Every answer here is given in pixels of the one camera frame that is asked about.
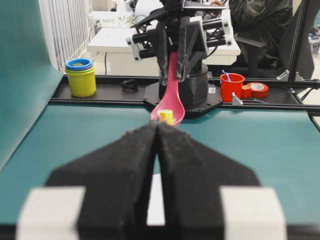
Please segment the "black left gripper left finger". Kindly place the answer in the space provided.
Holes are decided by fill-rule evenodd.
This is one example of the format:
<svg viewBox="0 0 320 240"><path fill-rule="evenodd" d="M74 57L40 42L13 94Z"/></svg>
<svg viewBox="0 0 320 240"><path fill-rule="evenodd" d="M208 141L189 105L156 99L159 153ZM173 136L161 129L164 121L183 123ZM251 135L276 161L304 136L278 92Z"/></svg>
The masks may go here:
<svg viewBox="0 0 320 240"><path fill-rule="evenodd" d="M142 240L157 153L158 124L54 169L48 187L85 187L77 220L82 240Z"/></svg>

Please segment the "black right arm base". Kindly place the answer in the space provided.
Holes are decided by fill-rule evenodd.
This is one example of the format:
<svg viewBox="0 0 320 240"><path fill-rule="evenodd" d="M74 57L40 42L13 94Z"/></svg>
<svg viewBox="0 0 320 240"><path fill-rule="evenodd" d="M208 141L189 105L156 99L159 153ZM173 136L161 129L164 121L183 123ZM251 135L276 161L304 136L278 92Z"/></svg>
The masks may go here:
<svg viewBox="0 0 320 240"><path fill-rule="evenodd" d="M149 109L154 109L162 100L166 86L160 76L158 82L150 84L145 89L143 103ZM185 109L186 119L195 119L223 104L220 88L209 83L208 67L202 64L198 73L178 84L179 97Z"/></svg>

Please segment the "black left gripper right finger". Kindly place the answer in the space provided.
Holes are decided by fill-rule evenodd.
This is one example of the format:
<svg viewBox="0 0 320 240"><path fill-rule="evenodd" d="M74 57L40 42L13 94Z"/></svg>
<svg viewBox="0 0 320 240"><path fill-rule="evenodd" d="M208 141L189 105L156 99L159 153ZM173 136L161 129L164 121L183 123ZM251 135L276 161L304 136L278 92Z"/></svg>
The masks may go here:
<svg viewBox="0 0 320 240"><path fill-rule="evenodd" d="M165 227L174 240L222 240L220 187L259 187L255 172L187 133L157 126Z"/></svg>

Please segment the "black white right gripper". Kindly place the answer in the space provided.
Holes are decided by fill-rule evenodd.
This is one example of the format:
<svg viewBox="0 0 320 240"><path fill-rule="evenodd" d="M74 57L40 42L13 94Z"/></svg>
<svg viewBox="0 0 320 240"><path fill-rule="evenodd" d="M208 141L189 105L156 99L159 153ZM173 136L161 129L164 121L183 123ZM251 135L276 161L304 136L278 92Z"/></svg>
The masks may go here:
<svg viewBox="0 0 320 240"><path fill-rule="evenodd" d="M210 48L230 46L233 28L227 6L197 0L162 0L160 7L134 23L126 38L136 61L156 57L162 85L168 83L169 55L177 52L176 79L184 81L184 66L192 57L204 60Z"/></svg>

